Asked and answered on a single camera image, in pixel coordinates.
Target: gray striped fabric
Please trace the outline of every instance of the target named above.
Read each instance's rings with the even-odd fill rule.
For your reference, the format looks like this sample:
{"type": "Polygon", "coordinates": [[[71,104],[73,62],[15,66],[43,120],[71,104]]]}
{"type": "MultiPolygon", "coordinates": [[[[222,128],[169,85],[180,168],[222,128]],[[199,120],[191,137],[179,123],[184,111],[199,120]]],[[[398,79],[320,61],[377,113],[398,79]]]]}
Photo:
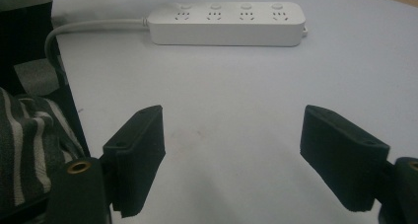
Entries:
{"type": "Polygon", "coordinates": [[[84,157],[58,105],[0,88],[0,213],[50,190],[63,164],[84,157]]]}

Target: power cord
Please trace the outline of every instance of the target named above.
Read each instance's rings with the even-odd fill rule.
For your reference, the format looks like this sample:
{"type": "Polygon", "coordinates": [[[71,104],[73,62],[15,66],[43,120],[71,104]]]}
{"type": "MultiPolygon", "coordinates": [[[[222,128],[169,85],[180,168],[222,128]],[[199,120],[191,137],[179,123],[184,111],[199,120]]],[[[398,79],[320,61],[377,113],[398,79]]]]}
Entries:
{"type": "Polygon", "coordinates": [[[116,26],[120,25],[139,25],[140,29],[148,29],[148,22],[146,18],[141,19],[113,19],[113,20],[94,20],[74,24],[60,26],[49,33],[46,37],[44,51],[48,62],[55,68],[55,70],[65,76],[65,72],[61,69],[58,58],[52,53],[51,46],[54,38],[61,34],[68,34],[74,31],[88,30],[96,26],[116,26]]]}

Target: white table surface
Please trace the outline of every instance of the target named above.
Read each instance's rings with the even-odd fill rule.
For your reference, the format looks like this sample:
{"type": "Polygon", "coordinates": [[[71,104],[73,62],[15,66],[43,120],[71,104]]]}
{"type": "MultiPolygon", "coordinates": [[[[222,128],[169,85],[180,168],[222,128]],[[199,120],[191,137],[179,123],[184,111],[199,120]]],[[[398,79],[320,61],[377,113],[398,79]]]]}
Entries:
{"type": "Polygon", "coordinates": [[[155,45],[146,31],[59,37],[94,157],[135,112],[162,105],[167,155],[145,207],[114,223],[378,223],[352,213],[299,154],[305,106],[339,112],[418,157],[418,8],[391,0],[54,0],[60,25],[146,17],[165,2],[291,1],[296,47],[155,45]]]}

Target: power strip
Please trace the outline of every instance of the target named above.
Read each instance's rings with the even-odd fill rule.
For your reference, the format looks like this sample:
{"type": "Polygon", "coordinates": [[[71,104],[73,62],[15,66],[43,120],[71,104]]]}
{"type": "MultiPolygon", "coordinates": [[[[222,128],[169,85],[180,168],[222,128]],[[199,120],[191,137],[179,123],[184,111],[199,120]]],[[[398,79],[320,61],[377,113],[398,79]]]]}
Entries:
{"type": "Polygon", "coordinates": [[[294,46],[308,31],[291,2],[170,3],[148,17],[156,44],[294,46]]]}

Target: electrical outlet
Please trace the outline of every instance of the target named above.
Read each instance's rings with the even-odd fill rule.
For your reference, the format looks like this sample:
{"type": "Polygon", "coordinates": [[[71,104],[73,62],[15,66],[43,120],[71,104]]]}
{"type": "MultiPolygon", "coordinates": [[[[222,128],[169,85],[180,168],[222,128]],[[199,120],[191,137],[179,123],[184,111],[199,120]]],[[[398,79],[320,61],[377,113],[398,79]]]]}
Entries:
{"type": "Polygon", "coordinates": [[[294,46],[307,34],[291,2],[169,3],[148,17],[157,44],[294,46]]]}

